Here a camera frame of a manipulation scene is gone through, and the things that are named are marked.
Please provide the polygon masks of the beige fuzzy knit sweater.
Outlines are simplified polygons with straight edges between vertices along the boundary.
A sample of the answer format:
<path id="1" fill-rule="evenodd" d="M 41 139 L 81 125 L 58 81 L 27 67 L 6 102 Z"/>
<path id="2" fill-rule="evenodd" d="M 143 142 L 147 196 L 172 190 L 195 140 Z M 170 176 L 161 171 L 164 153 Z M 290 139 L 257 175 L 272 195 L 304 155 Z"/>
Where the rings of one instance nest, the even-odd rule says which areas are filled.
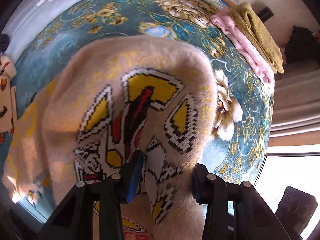
<path id="1" fill-rule="evenodd" d="M 192 173 L 213 128 L 217 80 L 190 44 L 147 35 L 81 48 L 18 120 L 4 164 L 13 201 L 59 204 L 144 154 L 135 200 L 123 208 L 130 239 L 200 239 L 204 218 Z"/>

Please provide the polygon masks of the dark brown chair back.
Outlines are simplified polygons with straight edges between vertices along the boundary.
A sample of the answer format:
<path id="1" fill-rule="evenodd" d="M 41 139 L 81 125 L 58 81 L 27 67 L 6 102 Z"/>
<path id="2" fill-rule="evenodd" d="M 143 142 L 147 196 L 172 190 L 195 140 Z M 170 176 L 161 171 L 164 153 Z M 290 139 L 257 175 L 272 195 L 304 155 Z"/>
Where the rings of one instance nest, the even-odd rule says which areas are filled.
<path id="1" fill-rule="evenodd" d="M 288 186 L 275 212 L 290 239 L 302 239 L 301 233 L 310 222 L 318 206 L 316 198 Z"/>

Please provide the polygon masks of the beige window curtain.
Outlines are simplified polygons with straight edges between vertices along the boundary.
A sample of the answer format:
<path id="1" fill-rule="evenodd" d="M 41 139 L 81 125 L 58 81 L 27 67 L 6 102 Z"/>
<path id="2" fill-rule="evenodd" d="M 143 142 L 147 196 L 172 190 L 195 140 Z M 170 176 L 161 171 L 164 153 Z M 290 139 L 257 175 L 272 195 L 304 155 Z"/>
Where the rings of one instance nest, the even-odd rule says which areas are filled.
<path id="1" fill-rule="evenodd" d="M 319 144 L 319 64 L 286 64 L 275 75 L 269 146 Z"/>

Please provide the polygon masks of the cream bat print garment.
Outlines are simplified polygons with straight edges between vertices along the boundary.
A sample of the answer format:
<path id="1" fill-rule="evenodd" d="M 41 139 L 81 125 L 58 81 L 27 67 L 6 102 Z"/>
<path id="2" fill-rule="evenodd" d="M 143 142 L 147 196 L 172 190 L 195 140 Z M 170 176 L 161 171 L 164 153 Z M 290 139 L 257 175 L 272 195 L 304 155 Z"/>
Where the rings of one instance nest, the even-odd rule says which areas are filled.
<path id="1" fill-rule="evenodd" d="M 16 109 L 16 86 L 12 86 L 11 80 L 16 76 L 17 71 L 13 61 L 5 56 L 1 56 L 1 90 L 0 90 L 0 133 L 1 144 L 5 142 L 4 133 L 8 132 L 10 136 L 13 135 L 15 125 L 17 123 L 17 109 Z"/>

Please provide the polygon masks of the pink folded garment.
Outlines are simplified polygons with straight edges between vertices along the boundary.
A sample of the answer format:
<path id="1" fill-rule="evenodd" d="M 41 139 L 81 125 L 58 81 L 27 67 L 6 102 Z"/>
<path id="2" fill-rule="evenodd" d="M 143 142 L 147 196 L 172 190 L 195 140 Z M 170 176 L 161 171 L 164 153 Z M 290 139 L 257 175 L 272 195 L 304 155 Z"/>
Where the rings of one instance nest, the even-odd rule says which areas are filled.
<path id="1" fill-rule="evenodd" d="M 217 26 L 234 44 L 237 51 L 245 58 L 256 76 L 265 84 L 274 81 L 274 73 L 267 61 L 260 55 L 255 46 L 240 31 L 236 23 L 229 15 L 231 10 L 223 8 L 218 13 L 212 15 L 210 20 Z"/>

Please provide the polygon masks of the black garment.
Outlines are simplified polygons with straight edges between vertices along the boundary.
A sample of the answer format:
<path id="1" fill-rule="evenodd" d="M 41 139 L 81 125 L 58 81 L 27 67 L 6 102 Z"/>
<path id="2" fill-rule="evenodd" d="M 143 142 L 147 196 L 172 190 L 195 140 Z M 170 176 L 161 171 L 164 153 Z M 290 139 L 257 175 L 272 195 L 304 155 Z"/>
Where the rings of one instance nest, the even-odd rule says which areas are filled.
<path id="1" fill-rule="evenodd" d="M 10 44 L 10 38 L 7 34 L 0 35 L 0 54 L 3 55 Z"/>

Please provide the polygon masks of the olive yellow folded knit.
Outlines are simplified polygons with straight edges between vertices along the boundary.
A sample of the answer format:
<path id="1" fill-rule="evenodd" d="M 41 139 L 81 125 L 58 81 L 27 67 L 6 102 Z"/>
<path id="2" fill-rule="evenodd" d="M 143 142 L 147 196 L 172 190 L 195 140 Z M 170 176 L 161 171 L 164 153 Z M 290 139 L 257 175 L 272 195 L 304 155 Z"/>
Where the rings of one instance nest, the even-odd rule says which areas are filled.
<path id="1" fill-rule="evenodd" d="M 283 74 L 283 57 L 279 46 L 274 41 L 265 25 L 253 11 L 251 5 L 243 2 L 233 7 L 229 15 L 238 29 L 248 38 L 273 72 Z"/>

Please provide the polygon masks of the teal floral bed blanket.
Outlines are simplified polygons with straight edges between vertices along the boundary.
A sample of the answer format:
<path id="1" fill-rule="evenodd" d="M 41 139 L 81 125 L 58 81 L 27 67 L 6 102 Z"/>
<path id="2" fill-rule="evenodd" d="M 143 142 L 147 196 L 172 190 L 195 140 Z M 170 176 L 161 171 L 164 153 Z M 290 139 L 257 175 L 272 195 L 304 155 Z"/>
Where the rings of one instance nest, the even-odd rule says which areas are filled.
<path id="1" fill-rule="evenodd" d="M 147 35 L 180 41 L 209 59 L 217 80 L 213 128 L 198 159 L 226 182 L 255 183 L 265 158 L 273 110 L 273 85 L 264 84 L 231 40 L 210 17 L 223 0 L 81 0 L 53 19 L 15 62 L 18 120 L 36 94 L 52 82 L 86 45 L 116 37 Z M 57 206 L 45 188 L 37 201 L 13 201 L 3 183 L 13 136 L 1 145 L 1 197 L 10 206 L 24 202 L 32 216 L 46 219 Z"/>

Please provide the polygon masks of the light blue daisy duvet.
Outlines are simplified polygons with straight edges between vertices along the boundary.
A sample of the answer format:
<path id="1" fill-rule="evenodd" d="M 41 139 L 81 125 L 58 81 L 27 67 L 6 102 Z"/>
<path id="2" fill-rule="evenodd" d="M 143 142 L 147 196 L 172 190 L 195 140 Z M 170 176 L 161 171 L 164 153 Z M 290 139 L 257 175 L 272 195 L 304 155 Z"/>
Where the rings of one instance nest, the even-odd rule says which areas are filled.
<path id="1" fill-rule="evenodd" d="M 5 55 L 16 62 L 27 45 L 56 16 L 79 1 L 81 0 L 23 0 L 4 27 L 4 33 L 10 37 Z"/>

